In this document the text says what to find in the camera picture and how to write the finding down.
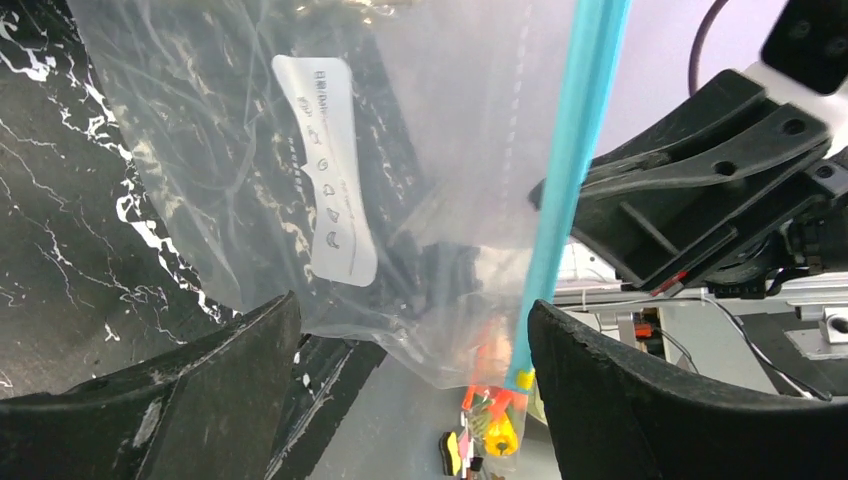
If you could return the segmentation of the clear zip top bag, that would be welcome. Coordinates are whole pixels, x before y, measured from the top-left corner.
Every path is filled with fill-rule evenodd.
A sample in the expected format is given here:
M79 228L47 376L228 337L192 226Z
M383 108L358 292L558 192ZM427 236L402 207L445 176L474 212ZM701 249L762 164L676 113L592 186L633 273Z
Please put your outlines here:
M627 1L73 1L202 291L431 385L534 380Z

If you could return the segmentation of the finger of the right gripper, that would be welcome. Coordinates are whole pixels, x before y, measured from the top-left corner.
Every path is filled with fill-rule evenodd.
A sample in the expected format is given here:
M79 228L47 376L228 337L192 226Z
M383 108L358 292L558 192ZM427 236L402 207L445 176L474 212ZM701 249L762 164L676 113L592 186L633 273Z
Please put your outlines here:
M700 286L784 222L829 199L807 173L825 153L810 152L774 173L692 191L640 191L589 212L577 209L572 234L635 289Z
M830 143L823 121L724 70L654 125L595 158L577 209L589 212L640 191L692 191L774 173Z

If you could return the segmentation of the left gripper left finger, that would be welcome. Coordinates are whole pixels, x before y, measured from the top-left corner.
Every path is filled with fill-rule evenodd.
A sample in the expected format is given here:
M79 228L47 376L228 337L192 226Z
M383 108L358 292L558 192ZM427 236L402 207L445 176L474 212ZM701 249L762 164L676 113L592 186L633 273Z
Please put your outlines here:
M293 294L62 394L1 404L5 479L259 479L300 338Z

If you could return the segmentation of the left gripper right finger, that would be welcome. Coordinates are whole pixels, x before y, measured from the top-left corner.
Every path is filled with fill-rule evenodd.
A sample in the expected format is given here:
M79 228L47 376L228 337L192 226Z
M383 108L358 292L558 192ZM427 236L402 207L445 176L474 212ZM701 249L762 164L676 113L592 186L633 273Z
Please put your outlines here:
M843 479L847 406L682 370L545 301L528 339L565 479Z

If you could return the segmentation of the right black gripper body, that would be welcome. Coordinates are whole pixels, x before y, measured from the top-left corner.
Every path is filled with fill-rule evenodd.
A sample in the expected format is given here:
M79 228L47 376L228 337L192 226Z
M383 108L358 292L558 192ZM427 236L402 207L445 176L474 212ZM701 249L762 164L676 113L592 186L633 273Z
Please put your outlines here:
M719 299L765 299L796 279L847 270L847 167L817 165L812 180L834 195L784 222L756 248L705 281Z

